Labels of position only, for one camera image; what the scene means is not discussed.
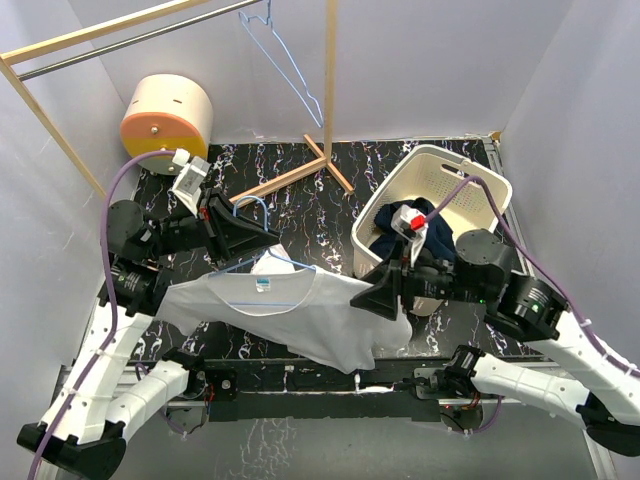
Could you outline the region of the blue wire hanger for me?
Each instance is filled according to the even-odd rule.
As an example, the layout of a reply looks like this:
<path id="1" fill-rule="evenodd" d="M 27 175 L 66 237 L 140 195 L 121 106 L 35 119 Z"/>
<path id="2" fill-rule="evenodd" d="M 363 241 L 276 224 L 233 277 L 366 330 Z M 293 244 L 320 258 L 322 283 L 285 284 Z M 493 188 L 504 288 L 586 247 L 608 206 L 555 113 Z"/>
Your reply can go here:
<path id="1" fill-rule="evenodd" d="M 263 198 L 257 195 L 246 194 L 240 197 L 239 200 L 233 202 L 233 216 L 236 217 L 238 214 L 238 208 L 240 204 L 244 201 L 254 200 L 259 205 L 262 206 L 263 210 L 263 230 L 268 233 L 269 232 L 269 209 L 266 206 L 266 203 Z M 267 274 L 276 274 L 276 273 L 294 273 L 296 272 L 296 267 L 300 270 L 309 270 L 316 271 L 315 266 L 307 265 L 304 263 L 300 263 L 292 260 L 288 256 L 282 256 L 278 254 L 273 247 L 269 247 L 264 250 L 259 256 L 251 257 L 250 259 L 241 261 L 237 264 L 231 265 L 229 267 L 223 268 L 222 270 L 218 270 L 206 275 L 207 279 L 219 277 L 223 274 L 232 273 L 238 270 L 241 267 L 252 264 L 252 268 L 250 273 L 257 274 L 260 276 L 266 276 Z"/>
<path id="2" fill-rule="evenodd" d="M 257 49 L 303 105 L 316 127 L 324 126 L 324 112 L 319 98 L 311 91 L 293 52 L 275 28 L 273 2 L 266 1 L 263 14 L 238 13 L 240 25 Z"/>

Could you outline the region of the white t shirt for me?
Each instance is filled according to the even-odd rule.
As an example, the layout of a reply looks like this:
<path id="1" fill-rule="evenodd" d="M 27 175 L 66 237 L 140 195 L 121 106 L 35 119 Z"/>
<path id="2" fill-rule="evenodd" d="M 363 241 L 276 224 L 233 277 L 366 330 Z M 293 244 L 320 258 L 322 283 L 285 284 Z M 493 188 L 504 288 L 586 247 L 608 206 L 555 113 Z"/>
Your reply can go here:
<path id="1" fill-rule="evenodd" d="M 155 317 L 183 335 L 223 322 L 346 374 L 373 369 L 377 349 L 396 352 L 408 344 L 412 327 L 405 315 L 389 321 L 350 306 L 367 283 L 315 267 L 266 276 L 206 274 L 170 286 Z"/>

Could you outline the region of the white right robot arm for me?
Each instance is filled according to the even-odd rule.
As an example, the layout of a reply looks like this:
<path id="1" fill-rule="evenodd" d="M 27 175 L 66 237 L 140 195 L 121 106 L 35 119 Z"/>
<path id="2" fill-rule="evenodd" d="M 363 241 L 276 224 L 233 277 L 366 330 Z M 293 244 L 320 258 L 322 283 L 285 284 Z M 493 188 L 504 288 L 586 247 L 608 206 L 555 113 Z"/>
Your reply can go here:
<path id="1" fill-rule="evenodd" d="M 556 362 L 567 377 L 518 367 L 478 348 L 460 345 L 445 367 L 413 379 L 418 391 L 466 397 L 496 395 L 560 416 L 602 447 L 626 457 L 639 454 L 639 379 L 611 349 L 591 342 L 569 302 L 546 282 L 515 273 L 512 247 L 480 229 L 462 234 L 454 261 L 410 266 L 409 243 L 364 278 L 369 288 L 351 306 L 388 320 L 410 310 L 417 297 L 485 306 L 484 322 Z"/>

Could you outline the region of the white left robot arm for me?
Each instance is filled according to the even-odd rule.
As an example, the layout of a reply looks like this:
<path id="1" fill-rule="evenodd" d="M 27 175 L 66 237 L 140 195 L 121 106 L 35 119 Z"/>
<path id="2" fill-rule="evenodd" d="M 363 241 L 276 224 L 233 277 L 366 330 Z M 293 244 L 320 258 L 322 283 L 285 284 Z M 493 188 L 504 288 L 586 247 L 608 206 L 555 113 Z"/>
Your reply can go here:
<path id="1" fill-rule="evenodd" d="M 203 248 L 221 263 L 278 243 L 269 221 L 238 213 L 207 189 L 181 212 L 154 217 L 132 200 L 107 202 L 101 220 L 106 280 L 89 334 L 58 396 L 40 421 L 24 425 L 23 448 L 84 479 L 109 479 L 133 434 L 174 397 L 200 396 L 204 360 L 169 350 L 133 387 L 115 396 L 132 350 L 156 316 L 172 272 L 161 257 Z"/>

